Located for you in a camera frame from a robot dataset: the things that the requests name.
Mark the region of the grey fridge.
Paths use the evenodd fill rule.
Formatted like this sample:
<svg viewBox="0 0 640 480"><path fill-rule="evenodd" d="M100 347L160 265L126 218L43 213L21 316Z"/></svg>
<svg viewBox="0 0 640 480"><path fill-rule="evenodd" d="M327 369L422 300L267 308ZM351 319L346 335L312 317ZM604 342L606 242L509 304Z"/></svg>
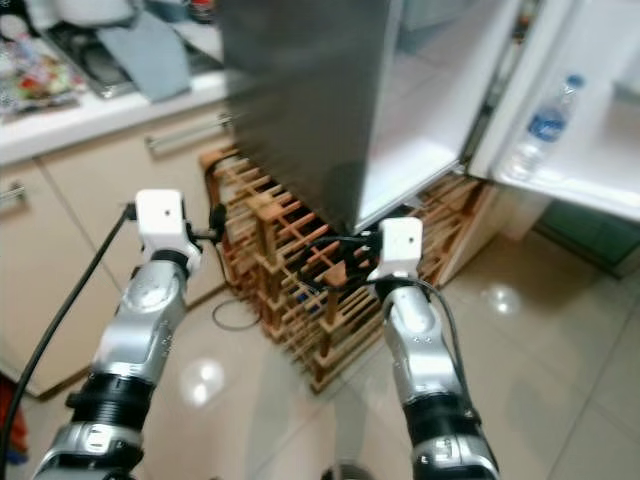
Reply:
<svg viewBox="0 0 640 480"><path fill-rule="evenodd" d="M243 155L340 233L465 152L521 0L221 0Z"/></svg>

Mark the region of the wooden slatted rack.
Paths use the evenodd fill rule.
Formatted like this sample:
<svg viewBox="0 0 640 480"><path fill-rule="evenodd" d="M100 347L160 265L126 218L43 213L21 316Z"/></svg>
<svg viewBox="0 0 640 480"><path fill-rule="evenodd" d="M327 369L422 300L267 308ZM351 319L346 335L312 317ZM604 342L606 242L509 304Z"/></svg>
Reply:
<svg viewBox="0 0 640 480"><path fill-rule="evenodd" d="M211 205L227 206L221 261L265 337L321 393L381 340L370 285L342 285L338 230L236 148L201 156Z"/></svg>

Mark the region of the beige kitchen cabinet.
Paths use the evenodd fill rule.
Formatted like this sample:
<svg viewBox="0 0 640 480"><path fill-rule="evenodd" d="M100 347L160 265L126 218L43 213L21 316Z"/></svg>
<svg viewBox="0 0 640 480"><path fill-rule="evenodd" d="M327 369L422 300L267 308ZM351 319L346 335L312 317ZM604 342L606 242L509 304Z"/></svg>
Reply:
<svg viewBox="0 0 640 480"><path fill-rule="evenodd" d="M168 155L152 155L146 136L183 131L225 116L227 78L193 79L164 102L140 93L38 113L0 129L1 189L19 180L26 201L0 214L0 365L18 378L47 324L70 292L78 294L29 379L28 393L49 396L84 374L113 317L120 292L142 260L133 225L115 228L141 189L178 189L198 229L209 224L200 156L227 146L216 134Z"/></svg>

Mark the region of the grey cloth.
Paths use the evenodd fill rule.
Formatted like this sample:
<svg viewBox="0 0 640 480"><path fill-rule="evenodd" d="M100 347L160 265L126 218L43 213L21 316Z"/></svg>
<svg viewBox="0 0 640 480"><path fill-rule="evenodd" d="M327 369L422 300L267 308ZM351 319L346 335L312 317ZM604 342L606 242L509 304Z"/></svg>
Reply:
<svg viewBox="0 0 640 480"><path fill-rule="evenodd" d="M182 38L150 12L96 29L96 36L148 101L173 99L189 91L191 73Z"/></svg>

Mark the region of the colourful snack packets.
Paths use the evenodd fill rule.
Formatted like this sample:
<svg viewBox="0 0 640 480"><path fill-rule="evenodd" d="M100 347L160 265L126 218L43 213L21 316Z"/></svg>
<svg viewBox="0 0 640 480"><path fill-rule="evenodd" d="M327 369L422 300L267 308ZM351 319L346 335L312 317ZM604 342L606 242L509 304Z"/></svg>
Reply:
<svg viewBox="0 0 640 480"><path fill-rule="evenodd" d="M0 113L5 122L78 108L87 93L76 68L38 38L1 41Z"/></svg>

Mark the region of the clear blue-label water bottle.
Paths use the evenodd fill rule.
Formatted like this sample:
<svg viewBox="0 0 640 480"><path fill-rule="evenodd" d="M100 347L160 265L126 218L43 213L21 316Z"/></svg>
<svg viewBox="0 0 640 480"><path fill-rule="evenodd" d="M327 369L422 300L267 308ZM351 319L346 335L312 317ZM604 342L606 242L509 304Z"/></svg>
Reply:
<svg viewBox="0 0 640 480"><path fill-rule="evenodd" d="M526 180L538 172L566 131L585 84L584 76L571 72L540 97L525 125L521 140L513 148L507 170L509 178Z"/></svg>

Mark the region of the white pot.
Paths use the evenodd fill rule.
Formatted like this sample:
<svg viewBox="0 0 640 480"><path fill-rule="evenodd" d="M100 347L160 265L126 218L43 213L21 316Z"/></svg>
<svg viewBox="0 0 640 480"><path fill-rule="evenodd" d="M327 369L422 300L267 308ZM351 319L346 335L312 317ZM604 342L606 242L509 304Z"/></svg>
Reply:
<svg viewBox="0 0 640 480"><path fill-rule="evenodd" d="M61 22L82 28L123 26L140 13L136 0L51 0Z"/></svg>

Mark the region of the orange and blue stack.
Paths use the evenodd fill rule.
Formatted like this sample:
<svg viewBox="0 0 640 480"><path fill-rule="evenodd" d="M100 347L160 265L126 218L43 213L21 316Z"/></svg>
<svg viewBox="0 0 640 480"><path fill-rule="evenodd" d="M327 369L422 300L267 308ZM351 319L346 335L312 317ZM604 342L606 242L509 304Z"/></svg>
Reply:
<svg viewBox="0 0 640 480"><path fill-rule="evenodd" d="M26 465L29 461L28 428L20 407L22 394L15 381L0 375L0 440L6 465Z"/></svg>

